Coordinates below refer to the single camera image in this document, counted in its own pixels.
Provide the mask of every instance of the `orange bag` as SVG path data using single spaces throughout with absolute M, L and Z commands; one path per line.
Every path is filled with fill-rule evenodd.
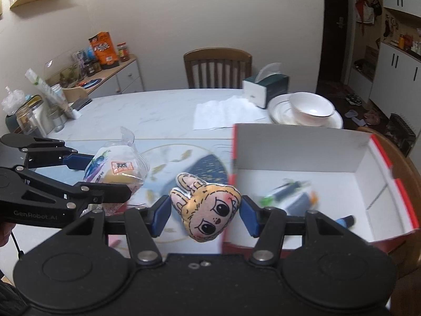
M 90 38 L 89 42 L 102 69 L 111 69 L 120 65 L 108 32 L 98 33 L 96 36 Z

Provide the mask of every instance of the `white bowl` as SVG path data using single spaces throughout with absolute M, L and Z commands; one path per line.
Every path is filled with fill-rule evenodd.
M 295 119 L 306 126 L 323 126 L 335 113 L 333 104 L 311 92 L 296 92 L 289 98 Z

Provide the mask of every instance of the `plush toy head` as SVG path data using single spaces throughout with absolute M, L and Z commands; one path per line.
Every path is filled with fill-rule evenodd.
M 239 209 L 241 195 L 229 185 L 207 183 L 192 174 L 177 176 L 170 191 L 174 208 L 182 216 L 190 237 L 198 242 L 216 238 Z

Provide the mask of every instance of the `plush toy ear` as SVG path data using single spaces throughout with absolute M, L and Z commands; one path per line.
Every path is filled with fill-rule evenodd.
M 176 211 L 181 214 L 182 207 L 187 204 L 189 198 L 178 188 L 173 188 L 170 191 L 171 202 L 176 209 Z
M 195 175 L 183 172 L 177 175 L 177 184 L 187 192 L 194 193 L 198 188 L 206 185 L 206 182 Z

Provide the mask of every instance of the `dark brown door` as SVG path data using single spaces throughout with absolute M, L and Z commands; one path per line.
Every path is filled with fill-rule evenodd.
M 325 0 L 319 79 L 340 81 L 347 40 L 348 0 Z

